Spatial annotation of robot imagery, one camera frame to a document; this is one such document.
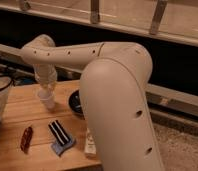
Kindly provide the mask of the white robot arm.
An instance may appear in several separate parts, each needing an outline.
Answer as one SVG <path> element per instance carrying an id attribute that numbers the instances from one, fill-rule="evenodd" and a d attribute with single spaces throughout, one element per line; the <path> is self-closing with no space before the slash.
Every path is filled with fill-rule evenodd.
<path id="1" fill-rule="evenodd" d="M 47 35 L 25 44 L 20 54 L 42 83 L 48 66 L 81 74 L 79 95 L 104 171 L 165 171 L 146 99 L 152 59 L 133 42 L 57 47 Z"/>

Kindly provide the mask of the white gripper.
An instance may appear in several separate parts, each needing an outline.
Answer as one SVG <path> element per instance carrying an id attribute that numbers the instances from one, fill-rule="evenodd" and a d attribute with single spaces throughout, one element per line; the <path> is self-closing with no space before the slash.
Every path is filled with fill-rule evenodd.
<path id="1" fill-rule="evenodd" d="M 47 90 L 51 90 L 53 96 L 55 96 L 57 72 L 53 66 L 37 66 L 34 68 L 35 79 L 41 85 L 39 96 L 40 98 L 47 97 Z"/>

